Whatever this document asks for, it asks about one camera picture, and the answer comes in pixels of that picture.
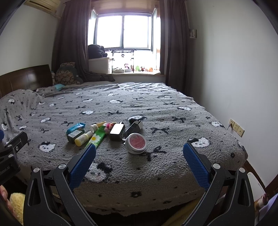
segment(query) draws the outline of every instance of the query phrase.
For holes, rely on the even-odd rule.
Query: window frame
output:
[[[98,35],[98,19],[100,17],[105,17],[105,16],[122,16],[122,27],[121,27],[121,41],[120,44],[121,46],[119,47],[110,47],[110,48],[105,48],[106,51],[109,50],[148,50],[148,51],[153,51],[153,14],[149,13],[111,13],[111,14],[102,14],[102,15],[97,15],[96,17],[96,24],[95,24],[95,32],[94,32],[94,44],[96,44],[97,41],[97,35]],[[124,23],[125,23],[125,16],[148,16],[151,18],[151,43],[149,43],[149,23],[148,23],[148,47],[144,48],[125,48],[123,46],[123,39],[124,39]]]

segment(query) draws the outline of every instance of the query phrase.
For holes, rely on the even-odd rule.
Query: window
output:
[[[104,46],[106,50],[152,50],[152,24],[149,14],[98,16],[94,44]]]

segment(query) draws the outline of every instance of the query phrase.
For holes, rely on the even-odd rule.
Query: fleece blanket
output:
[[[127,152],[123,142],[106,137],[79,188],[74,190],[86,210],[124,216],[170,208],[196,199],[201,189],[183,157],[187,141],[213,163],[236,170],[247,159],[242,144],[205,108],[162,83],[125,83],[17,90],[0,100],[0,124],[5,132],[2,148],[21,131],[28,144],[18,152],[27,182],[32,170],[67,163],[85,145],[69,143],[66,130],[83,122],[136,118],[148,144],[139,155]]]

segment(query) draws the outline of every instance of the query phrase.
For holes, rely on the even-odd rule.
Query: white box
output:
[[[109,57],[90,59],[89,71],[95,73],[109,74]]]

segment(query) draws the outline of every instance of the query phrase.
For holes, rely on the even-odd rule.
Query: silver screw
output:
[[[64,168],[66,168],[66,164],[62,163],[62,164],[60,164],[58,167],[59,167],[59,169],[62,169],[62,170],[63,170]]]
[[[39,172],[39,167],[36,167],[34,170],[33,170],[34,173],[37,173]]]
[[[217,164],[217,163],[214,163],[212,166],[213,166],[213,168],[215,168],[215,169],[220,169],[220,165]]]
[[[242,168],[242,167],[239,168],[239,171],[242,172],[242,173],[245,173],[245,169]]]

